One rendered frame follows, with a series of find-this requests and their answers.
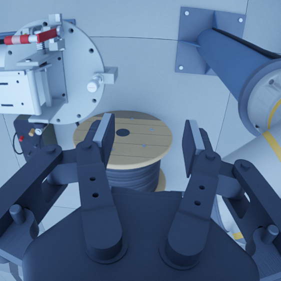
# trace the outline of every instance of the yellow stripe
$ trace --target yellow stripe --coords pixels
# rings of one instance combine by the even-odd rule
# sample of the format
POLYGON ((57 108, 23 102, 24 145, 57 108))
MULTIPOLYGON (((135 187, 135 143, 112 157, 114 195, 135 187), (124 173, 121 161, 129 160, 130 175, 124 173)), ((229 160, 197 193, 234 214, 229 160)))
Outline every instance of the yellow stripe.
POLYGON ((272 136, 269 131, 265 131, 263 134, 264 138, 267 140, 271 148, 273 149, 274 153, 278 157, 279 161, 281 161, 281 147, 276 141, 276 139, 272 136))
POLYGON ((233 233, 232 235, 235 240, 244 238, 241 232, 233 233))
POLYGON ((281 98, 278 100, 278 102, 274 105, 274 107, 272 108, 270 114, 269 114, 269 118, 268 118, 268 124, 267 124, 267 127, 268 129, 271 128, 271 121, 272 121, 272 118, 273 118, 273 115, 275 113, 275 111, 277 110, 277 108, 279 107, 279 105, 281 105, 281 98))

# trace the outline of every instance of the mounting plate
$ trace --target mounting plate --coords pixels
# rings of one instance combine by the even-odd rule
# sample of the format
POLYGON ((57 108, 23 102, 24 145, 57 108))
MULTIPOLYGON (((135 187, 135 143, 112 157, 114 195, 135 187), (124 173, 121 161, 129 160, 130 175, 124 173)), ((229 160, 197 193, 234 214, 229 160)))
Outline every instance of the mounting plate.
MULTIPOLYGON (((243 37, 246 21, 246 15, 244 14, 181 7, 178 40, 196 42, 201 32, 213 27, 215 12, 220 30, 224 30, 240 38, 243 37)), ((177 43, 175 72, 204 75, 206 73, 207 63, 197 52, 196 46, 179 41, 177 43)), ((216 76, 212 69, 206 74, 216 76)))

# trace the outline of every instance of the floor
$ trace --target floor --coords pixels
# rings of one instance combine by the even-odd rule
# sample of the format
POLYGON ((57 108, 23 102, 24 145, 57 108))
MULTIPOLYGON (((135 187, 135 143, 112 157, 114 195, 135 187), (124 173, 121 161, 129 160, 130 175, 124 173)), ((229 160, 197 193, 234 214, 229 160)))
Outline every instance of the floor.
MULTIPOLYGON (((239 118, 237 101, 217 76, 175 72, 180 9, 246 14, 243 38, 281 53, 279 0, 80 0, 79 4, 48 0, 48 5, 36 0, 28 3, 14 0, 13 3, 1 3, 5 13, 0 17, 0 33, 16 31, 29 22, 47 18, 48 14, 62 13, 64 19, 75 19, 76 26, 92 39, 104 66, 118 67, 116 83, 105 86, 101 102, 90 116, 108 111, 139 111, 161 119, 170 128, 173 144, 161 161, 167 191, 184 191, 189 181, 182 152, 187 119, 197 120, 199 127, 207 131, 213 149, 222 158, 254 138, 239 118)), ((25 164, 24 157, 15 154, 12 146, 16 117, 0 114, 0 187, 25 164)), ((73 148, 75 128, 75 124, 55 126, 58 144, 64 150, 73 148)), ((21 151, 17 140, 15 148, 21 151)), ((79 206, 78 184, 69 184, 43 219, 40 234, 79 206)), ((0 281, 20 280, 21 269, 14 272, 6 265, 0 264, 0 281)))

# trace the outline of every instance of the cable spool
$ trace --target cable spool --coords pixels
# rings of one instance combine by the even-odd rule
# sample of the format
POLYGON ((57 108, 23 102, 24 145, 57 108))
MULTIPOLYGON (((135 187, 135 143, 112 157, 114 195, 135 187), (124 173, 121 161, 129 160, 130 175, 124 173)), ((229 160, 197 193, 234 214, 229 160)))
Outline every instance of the cable spool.
POLYGON ((128 170, 106 169, 109 186, 131 188, 142 192, 154 192, 158 186, 160 160, 154 164, 128 170))
MULTIPOLYGON (((166 179, 161 159, 172 146, 172 132, 158 118, 135 111, 111 111, 115 114, 115 138, 107 164, 110 187, 141 192, 164 191, 166 179)), ((85 139, 89 128, 103 113, 79 124, 73 134, 74 147, 85 139)))

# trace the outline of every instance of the blue pipe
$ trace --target blue pipe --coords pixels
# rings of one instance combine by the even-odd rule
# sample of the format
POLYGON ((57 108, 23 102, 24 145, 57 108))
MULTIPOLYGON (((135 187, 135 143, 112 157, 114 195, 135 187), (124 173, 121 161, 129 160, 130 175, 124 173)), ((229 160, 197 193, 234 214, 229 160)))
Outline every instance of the blue pipe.
POLYGON ((232 95, 239 100, 247 78, 272 59, 223 35, 206 29, 197 37, 198 53, 213 69, 232 95))

